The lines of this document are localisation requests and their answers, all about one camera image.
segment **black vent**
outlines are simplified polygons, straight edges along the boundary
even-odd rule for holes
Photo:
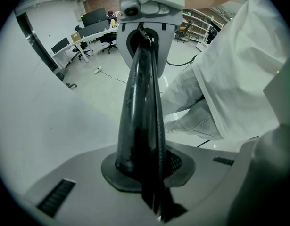
[[[68,179],[61,180],[37,208],[48,216],[54,217],[75,184],[76,182]]]
[[[174,174],[182,165],[182,160],[179,156],[167,151],[166,160],[166,177]]]
[[[222,163],[222,164],[225,164],[225,165],[229,165],[229,166],[232,166],[233,163],[234,163],[234,160],[230,160],[230,159],[226,159],[226,158],[222,158],[222,157],[215,157],[213,159],[213,161],[219,162],[219,163]]]

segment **shelf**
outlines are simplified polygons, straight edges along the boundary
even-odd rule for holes
[[[201,22],[203,22],[203,23],[209,25],[207,22],[205,22],[205,21],[203,21],[203,20],[201,20],[201,19],[199,19],[199,18],[197,18],[197,17],[193,17],[193,16],[191,16],[191,15],[189,15],[189,14],[182,13],[182,15],[185,15],[185,16],[188,16],[188,17],[191,17],[191,18],[194,18],[194,19],[196,19],[196,20],[198,20],[198,21],[201,21]]]
[[[203,40],[199,40],[199,39],[195,39],[195,38],[190,38],[190,40],[193,40],[193,41],[196,41],[196,42],[200,42],[200,43],[203,42]]]
[[[200,15],[202,15],[202,16],[210,19],[210,20],[212,20],[212,18],[210,16],[208,16],[207,14],[204,14],[203,12],[200,12],[200,11],[198,11],[196,9],[190,9],[190,10],[193,11],[193,12],[195,12],[195,13],[198,13],[198,14],[200,14]],[[221,24],[220,22],[216,21],[214,18],[213,18],[212,21],[215,22],[215,23],[217,23],[217,24],[219,24],[220,26],[223,26],[223,24]]]
[[[200,36],[202,36],[202,37],[205,37],[205,35],[204,34],[201,34],[201,33],[198,33],[198,32],[194,32],[194,31],[190,31],[191,33],[194,33],[194,34],[197,34],[197,35],[200,35]]]
[[[198,28],[200,28],[200,29],[203,29],[203,30],[206,30],[206,31],[207,31],[207,29],[205,29],[205,28],[203,28],[203,27],[200,27],[200,26],[198,26],[198,25],[196,25],[196,24],[193,24],[193,26],[198,27]]]

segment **computer monitor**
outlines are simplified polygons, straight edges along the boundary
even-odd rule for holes
[[[104,20],[79,30],[79,34],[83,38],[107,29],[109,29],[109,24],[107,20]]]
[[[107,20],[105,8],[100,8],[100,9],[94,10],[90,13],[87,13],[87,14],[81,16],[81,18],[82,18],[82,22],[83,22],[85,27],[92,25],[92,24],[95,24],[95,23],[100,22],[100,21]]]
[[[58,53],[62,48],[65,48],[70,42],[67,38],[62,39],[59,43],[57,43],[54,47],[51,48],[51,50],[56,54]]]

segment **desk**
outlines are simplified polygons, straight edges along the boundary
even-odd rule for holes
[[[60,59],[60,55],[61,53],[63,53],[63,56],[67,59],[67,63],[71,62],[71,59],[66,55],[66,51],[68,51],[72,46],[74,46],[73,43],[68,44],[66,47],[62,48],[60,51],[58,51],[55,54],[51,54],[51,57],[55,60],[55,62],[57,63],[57,65],[59,66],[60,69],[63,69],[64,66],[62,66]]]
[[[83,50],[81,48],[81,45],[80,45],[81,42],[87,42],[88,45],[90,46],[90,40],[98,39],[98,38],[103,37],[105,34],[108,34],[108,33],[117,32],[117,30],[118,30],[118,27],[117,28],[110,28],[108,30],[105,30],[105,31],[102,31],[102,32],[98,32],[98,33],[89,35],[89,36],[87,36],[85,38],[82,38],[82,39],[78,40],[77,42],[74,43],[74,45],[76,45],[79,48],[79,50],[80,50],[83,58],[88,63],[89,60],[88,60],[88,58],[86,57],[86,55],[84,54],[84,52],[83,52]]]

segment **office chair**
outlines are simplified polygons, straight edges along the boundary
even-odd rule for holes
[[[179,31],[175,32],[176,33],[175,38],[177,39],[177,42],[179,40],[181,40],[181,41],[183,41],[183,43],[185,43],[185,41],[182,38],[187,36],[187,31],[190,28],[190,26],[191,26],[191,21],[188,22],[187,26],[184,28],[184,30],[182,32],[179,32]]]
[[[64,80],[64,74],[67,74],[68,70],[67,69],[63,69],[61,71],[59,71],[58,73],[56,73],[56,76],[63,82]],[[72,88],[73,86],[75,88],[77,88],[78,86],[76,84],[69,84],[69,83],[66,83],[66,86],[69,87],[69,88]]]
[[[84,54],[89,57],[90,55],[87,54],[87,53],[90,52],[90,50],[85,50],[87,46],[88,46],[88,44],[86,42],[81,42],[81,48],[83,49]],[[78,47],[76,45],[75,45],[75,48],[73,49],[73,52],[74,53],[80,52],[80,50],[78,49]],[[79,57],[79,60],[81,60],[81,57],[82,57],[82,53],[81,52],[78,55],[78,57]]]
[[[116,33],[105,34],[99,40],[101,41],[101,43],[109,43],[109,46],[107,48],[103,49],[102,52],[104,52],[104,50],[108,49],[108,54],[110,54],[110,50],[112,48],[117,48],[116,44],[112,43],[112,41],[116,40]]]
[[[81,29],[82,29],[82,28],[81,28],[79,25],[75,27],[75,30],[76,30],[76,31],[79,31],[79,30],[81,30]]]

